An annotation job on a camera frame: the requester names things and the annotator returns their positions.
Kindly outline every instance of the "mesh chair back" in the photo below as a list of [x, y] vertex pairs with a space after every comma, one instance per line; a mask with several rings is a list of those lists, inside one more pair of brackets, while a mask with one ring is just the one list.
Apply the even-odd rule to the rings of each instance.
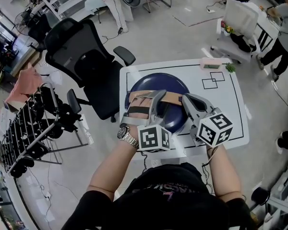
[[47, 16], [43, 14], [36, 24], [33, 24], [28, 32], [28, 35], [35, 39], [38, 43], [44, 43], [46, 34], [51, 30]]
[[53, 67], [65, 72], [73, 78], [79, 87], [85, 86], [87, 79], [84, 79], [85, 72], [79, 73], [75, 70], [77, 62], [89, 51], [96, 50], [109, 64], [114, 60], [103, 47], [97, 34], [94, 23], [91, 20], [84, 20], [80, 23], [67, 18], [59, 22], [46, 36], [45, 46], [47, 49], [46, 62]]
[[255, 32], [258, 13], [242, 2], [227, 0], [223, 21], [235, 31], [250, 39]]

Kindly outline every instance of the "white table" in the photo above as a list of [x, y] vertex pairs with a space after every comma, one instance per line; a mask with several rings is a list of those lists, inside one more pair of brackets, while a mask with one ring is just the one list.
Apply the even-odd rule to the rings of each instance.
[[[124, 67], [120, 70], [120, 120], [125, 109], [127, 91], [142, 77], [157, 72], [168, 73], [178, 77], [188, 87], [190, 93], [208, 99], [214, 107], [219, 107], [234, 124], [230, 140], [224, 143], [226, 149], [245, 145], [249, 142], [248, 122], [244, 108], [243, 97], [235, 73], [225, 69], [225, 63], [230, 59], [221, 58], [224, 65], [217, 72], [202, 70], [199, 59], [176, 60]], [[206, 154], [205, 146], [196, 147], [191, 136], [190, 119], [180, 133], [172, 136], [170, 151], [147, 153], [148, 159], [170, 159], [199, 154]], [[142, 160], [137, 153], [134, 160]]]
[[[267, 13], [265, 11], [261, 11], [261, 9], [255, 3], [245, 2], [244, 4], [258, 13], [257, 25], [262, 29], [262, 32], [258, 38], [258, 42], [261, 51], [264, 51], [265, 48], [270, 45], [273, 39], [278, 37], [279, 26], [274, 21], [269, 20], [267, 18]], [[264, 47], [268, 36], [271, 38], [271, 40]]]

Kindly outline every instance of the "white chair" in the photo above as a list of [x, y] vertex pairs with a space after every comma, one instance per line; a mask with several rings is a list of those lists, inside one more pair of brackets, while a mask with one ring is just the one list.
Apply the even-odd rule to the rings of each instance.
[[[218, 39], [211, 49], [229, 56], [239, 62], [250, 62], [252, 55], [260, 54], [260, 47], [255, 33], [257, 25], [258, 13], [240, 1], [227, 0], [225, 15], [223, 18], [217, 20], [216, 33]], [[224, 21], [226, 25], [232, 27], [236, 32], [244, 35], [249, 43], [256, 45], [254, 52], [244, 52], [239, 49], [238, 45], [234, 43], [230, 36], [225, 36], [221, 30], [221, 22]]]

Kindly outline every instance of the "navy blue bowl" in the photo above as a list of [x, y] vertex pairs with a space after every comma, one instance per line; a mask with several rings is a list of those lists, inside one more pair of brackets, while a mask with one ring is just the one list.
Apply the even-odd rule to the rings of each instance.
[[[141, 90], [167, 90], [178, 94], [190, 93], [187, 86], [177, 77], [167, 73], [152, 73], [138, 80], [125, 98], [125, 108], [129, 107], [129, 95], [134, 91]], [[182, 106], [161, 103], [158, 107], [158, 114], [163, 116], [164, 128], [172, 134], [182, 129], [188, 117]]]

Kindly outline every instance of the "small green object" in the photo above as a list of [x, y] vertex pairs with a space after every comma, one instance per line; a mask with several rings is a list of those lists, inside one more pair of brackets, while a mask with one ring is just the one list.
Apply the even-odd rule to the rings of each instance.
[[234, 64], [232, 64], [232, 63], [226, 63], [226, 67], [225, 68], [230, 73], [233, 73], [233, 72], [236, 71], [236, 68], [235, 68]]

